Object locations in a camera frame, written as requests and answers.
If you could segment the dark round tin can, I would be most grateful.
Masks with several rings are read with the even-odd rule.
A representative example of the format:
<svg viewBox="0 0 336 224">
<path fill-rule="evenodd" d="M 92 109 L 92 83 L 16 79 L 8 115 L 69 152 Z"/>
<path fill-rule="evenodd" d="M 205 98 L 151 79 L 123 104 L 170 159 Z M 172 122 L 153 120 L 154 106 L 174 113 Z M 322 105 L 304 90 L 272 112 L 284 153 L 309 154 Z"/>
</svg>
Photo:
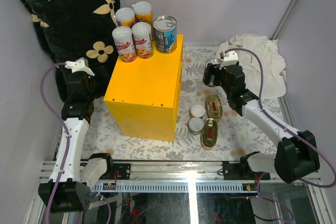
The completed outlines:
<svg viewBox="0 0 336 224">
<path fill-rule="evenodd" d="M 220 66 L 222 60 L 211 58 L 205 62 L 205 69 L 203 74 L 203 83 L 208 87 L 220 86 Z"/>
</svg>

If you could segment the blue round tin can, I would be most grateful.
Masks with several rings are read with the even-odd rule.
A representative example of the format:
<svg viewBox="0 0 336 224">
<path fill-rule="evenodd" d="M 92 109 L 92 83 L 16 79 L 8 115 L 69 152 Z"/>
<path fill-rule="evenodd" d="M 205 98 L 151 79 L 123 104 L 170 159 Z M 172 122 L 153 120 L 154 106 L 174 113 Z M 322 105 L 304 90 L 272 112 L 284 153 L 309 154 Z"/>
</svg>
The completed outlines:
<svg viewBox="0 0 336 224">
<path fill-rule="evenodd" d="M 154 20 L 155 45 L 159 52 L 168 54 L 177 48 L 177 21 L 172 16 L 159 16 Z"/>
</svg>

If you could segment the red white lidded can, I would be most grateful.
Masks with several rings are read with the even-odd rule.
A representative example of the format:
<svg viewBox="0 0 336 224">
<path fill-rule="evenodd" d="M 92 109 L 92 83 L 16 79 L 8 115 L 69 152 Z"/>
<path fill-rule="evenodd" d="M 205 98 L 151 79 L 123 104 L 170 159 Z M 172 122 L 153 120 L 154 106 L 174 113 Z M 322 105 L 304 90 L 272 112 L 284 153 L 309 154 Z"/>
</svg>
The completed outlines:
<svg viewBox="0 0 336 224">
<path fill-rule="evenodd" d="M 137 53 L 132 37 L 132 30 L 127 26 L 120 26 L 112 31 L 112 37 L 121 61 L 131 63 L 136 60 Z"/>
</svg>

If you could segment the black floral plush pillow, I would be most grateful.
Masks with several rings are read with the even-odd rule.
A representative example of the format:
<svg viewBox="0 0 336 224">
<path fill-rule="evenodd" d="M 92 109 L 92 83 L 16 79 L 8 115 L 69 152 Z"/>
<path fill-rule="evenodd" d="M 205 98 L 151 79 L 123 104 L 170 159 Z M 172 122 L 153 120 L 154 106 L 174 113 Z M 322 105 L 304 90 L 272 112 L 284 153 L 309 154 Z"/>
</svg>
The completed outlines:
<svg viewBox="0 0 336 224">
<path fill-rule="evenodd" d="M 112 31 L 120 0 L 20 0 L 53 62 L 88 60 L 96 96 L 105 95 L 118 57 Z"/>
</svg>

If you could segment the orange blue lidded can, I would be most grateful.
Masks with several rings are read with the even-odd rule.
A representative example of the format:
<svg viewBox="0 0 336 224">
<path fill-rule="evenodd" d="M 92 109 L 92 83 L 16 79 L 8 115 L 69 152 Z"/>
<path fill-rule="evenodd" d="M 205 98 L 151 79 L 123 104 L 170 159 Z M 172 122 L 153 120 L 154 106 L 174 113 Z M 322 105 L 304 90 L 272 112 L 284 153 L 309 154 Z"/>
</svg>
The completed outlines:
<svg viewBox="0 0 336 224">
<path fill-rule="evenodd" d="M 131 8 L 123 7 L 116 11 L 115 19 L 117 26 L 132 27 L 136 23 L 135 13 Z"/>
</svg>

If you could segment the orange lidded front can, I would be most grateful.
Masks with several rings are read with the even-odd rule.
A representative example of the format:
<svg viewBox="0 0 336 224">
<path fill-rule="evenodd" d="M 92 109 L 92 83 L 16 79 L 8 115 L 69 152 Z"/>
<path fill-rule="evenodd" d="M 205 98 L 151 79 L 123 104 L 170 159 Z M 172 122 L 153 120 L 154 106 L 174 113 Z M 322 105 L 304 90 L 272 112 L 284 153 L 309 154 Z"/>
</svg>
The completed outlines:
<svg viewBox="0 0 336 224">
<path fill-rule="evenodd" d="M 151 39 L 154 40 L 152 5 L 148 2 L 141 1 L 133 5 L 135 18 L 139 22 L 148 23 L 151 26 Z"/>
</svg>

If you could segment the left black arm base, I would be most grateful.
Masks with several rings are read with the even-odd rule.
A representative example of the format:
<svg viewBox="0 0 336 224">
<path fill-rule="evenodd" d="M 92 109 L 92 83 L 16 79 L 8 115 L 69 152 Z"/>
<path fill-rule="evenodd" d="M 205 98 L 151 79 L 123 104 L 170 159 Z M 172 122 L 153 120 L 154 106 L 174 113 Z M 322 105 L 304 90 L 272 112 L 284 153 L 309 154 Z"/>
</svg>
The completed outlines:
<svg viewBox="0 0 336 224">
<path fill-rule="evenodd" d="M 108 167 L 106 179 L 111 180 L 129 180 L 131 175 L 131 164 L 129 163 L 114 163 Z"/>
</svg>

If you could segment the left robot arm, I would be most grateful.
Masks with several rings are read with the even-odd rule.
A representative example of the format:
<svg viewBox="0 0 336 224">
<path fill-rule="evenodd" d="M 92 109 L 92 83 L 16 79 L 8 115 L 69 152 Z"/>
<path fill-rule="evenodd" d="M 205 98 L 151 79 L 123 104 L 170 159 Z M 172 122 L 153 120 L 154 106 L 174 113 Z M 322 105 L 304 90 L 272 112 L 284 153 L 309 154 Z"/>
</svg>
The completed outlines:
<svg viewBox="0 0 336 224">
<path fill-rule="evenodd" d="M 96 182 L 111 178 L 115 172 L 109 153 L 93 154 L 87 165 L 80 167 L 83 142 L 94 111 L 93 78 L 78 71 L 70 75 L 66 87 L 68 98 L 59 115 L 62 134 L 55 167 L 48 182 L 38 188 L 48 213 L 87 211 Z"/>
</svg>

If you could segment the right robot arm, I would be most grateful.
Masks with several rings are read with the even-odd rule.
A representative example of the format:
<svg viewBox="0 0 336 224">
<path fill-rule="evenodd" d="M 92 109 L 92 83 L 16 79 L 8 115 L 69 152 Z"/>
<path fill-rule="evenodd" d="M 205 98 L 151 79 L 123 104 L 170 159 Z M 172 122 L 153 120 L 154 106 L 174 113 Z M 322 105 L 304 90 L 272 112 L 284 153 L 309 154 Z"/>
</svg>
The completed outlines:
<svg viewBox="0 0 336 224">
<path fill-rule="evenodd" d="M 210 60 L 205 64 L 203 82 L 210 87 L 222 87 L 230 108 L 254 123 L 277 148 L 275 154 L 253 152 L 241 157 L 239 172 L 243 178 L 251 179 L 265 172 L 292 183 L 319 170 L 314 135 L 274 119 L 260 98 L 246 88 L 241 66 L 221 68 L 219 63 Z"/>
</svg>

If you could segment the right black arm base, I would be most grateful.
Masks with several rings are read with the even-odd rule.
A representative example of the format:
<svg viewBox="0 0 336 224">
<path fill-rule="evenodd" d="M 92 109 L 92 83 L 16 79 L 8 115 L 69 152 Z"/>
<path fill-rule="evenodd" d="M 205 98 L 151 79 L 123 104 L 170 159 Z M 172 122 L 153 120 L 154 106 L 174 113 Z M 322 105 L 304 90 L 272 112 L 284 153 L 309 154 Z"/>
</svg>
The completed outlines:
<svg viewBox="0 0 336 224">
<path fill-rule="evenodd" d="M 224 180 L 254 180 L 256 181 L 262 172 L 252 171 L 247 159 L 253 154 L 242 156 L 239 161 L 222 161 L 222 169 L 217 173 L 223 176 Z"/>
</svg>

